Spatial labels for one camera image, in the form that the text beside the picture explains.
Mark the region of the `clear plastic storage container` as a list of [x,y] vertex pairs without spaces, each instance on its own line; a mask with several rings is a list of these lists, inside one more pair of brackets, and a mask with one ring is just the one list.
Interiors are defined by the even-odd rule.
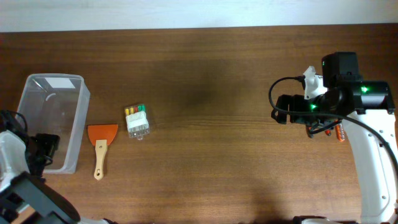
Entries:
[[28,76],[17,112],[24,115],[30,136],[54,134],[60,137],[47,174],[76,171],[81,140],[90,102],[84,78],[61,73]]

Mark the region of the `red handled small pliers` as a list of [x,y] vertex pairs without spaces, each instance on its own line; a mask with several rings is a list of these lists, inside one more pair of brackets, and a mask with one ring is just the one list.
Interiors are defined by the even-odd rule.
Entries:
[[328,132],[331,128],[329,127],[322,127],[322,128],[316,128],[314,126],[306,126],[305,130],[306,130],[306,134],[309,138],[313,138],[314,135],[321,133],[321,132]]

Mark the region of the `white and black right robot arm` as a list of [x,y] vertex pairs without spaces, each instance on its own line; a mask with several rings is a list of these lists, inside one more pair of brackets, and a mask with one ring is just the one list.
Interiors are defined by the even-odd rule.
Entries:
[[322,74],[313,66],[294,77],[303,95],[271,101],[279,124],[305,126],[307,136],[336,132],[349,141],[361,191],[361,223],[397,223],[397,141],[395,104],[385,81],[365,80],[354,52],[322,58]]

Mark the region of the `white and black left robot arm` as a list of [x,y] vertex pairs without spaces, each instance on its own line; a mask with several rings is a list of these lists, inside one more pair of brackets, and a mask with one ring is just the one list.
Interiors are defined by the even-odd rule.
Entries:
[[45,184],[44,169],[53,162],[60,137],[28,135],[25,117],[1,110],[1,223],[12,223],[29,207],[21,223],[112,223],[83,218],[62,195]]

